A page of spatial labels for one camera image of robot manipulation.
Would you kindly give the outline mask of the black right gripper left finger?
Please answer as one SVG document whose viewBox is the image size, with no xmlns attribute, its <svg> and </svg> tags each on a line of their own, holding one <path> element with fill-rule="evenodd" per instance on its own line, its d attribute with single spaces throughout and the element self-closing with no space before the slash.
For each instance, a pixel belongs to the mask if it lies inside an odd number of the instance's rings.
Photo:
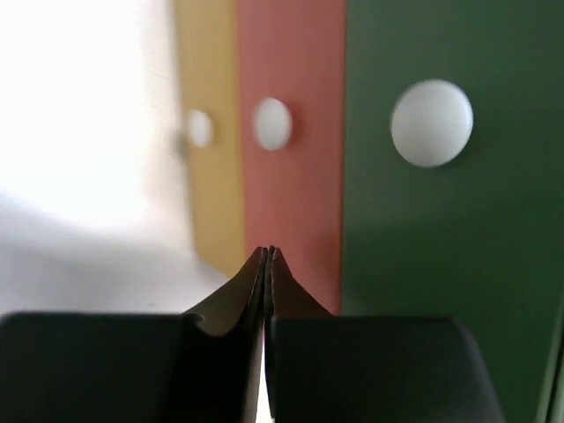
<svg viewBox="0 0 564 423">
<path fill-rule="evenodd" d="M 180 421 L 254 422 L 263 335 L 267 249 L 183 313 Z"/>
</svg>

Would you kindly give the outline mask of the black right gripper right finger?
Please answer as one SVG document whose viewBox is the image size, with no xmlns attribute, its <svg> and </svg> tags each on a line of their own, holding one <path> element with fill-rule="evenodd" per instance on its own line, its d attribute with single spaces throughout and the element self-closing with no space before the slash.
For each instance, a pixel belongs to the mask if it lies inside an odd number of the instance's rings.
<svg viewBox="0 0 564 423">
<path fill-rule="evenodd" d="M 264 364 L 271 416 L 276 422 L 314 419 L 323 401 L 315 364 L 315 324 L 331 313 L 296 281 L 281 249 L 270 246 L 263 282 Z"/>
</svg>

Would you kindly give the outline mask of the red drawer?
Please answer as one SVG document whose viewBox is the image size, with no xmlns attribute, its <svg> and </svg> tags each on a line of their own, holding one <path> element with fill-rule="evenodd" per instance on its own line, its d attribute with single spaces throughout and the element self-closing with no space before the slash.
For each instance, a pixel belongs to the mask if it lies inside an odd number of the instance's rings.
<svg viewBox="0 0 564 423">
<path fill-rule="evenodd" d="M 343 1 L 240 1 L 241 139 L 247 244 L 279 247 L 325 308 L 341 305 L 345 12 Z M 290 136 L 258 140 L 263 100 L 287 107 Z"/>
</svg>

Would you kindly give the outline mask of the yellow bottom drawer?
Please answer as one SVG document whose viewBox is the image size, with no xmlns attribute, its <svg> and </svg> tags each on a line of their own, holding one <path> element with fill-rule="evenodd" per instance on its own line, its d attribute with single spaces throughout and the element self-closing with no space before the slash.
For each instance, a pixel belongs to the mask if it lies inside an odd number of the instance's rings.
<svg viewBox="0 0 564 423">
<path fill-rule="evenodd" d="M 188 182 L 197 256 L 231 277 L 246 259 L 233 1 L 176 1 Z"/>
</svg>

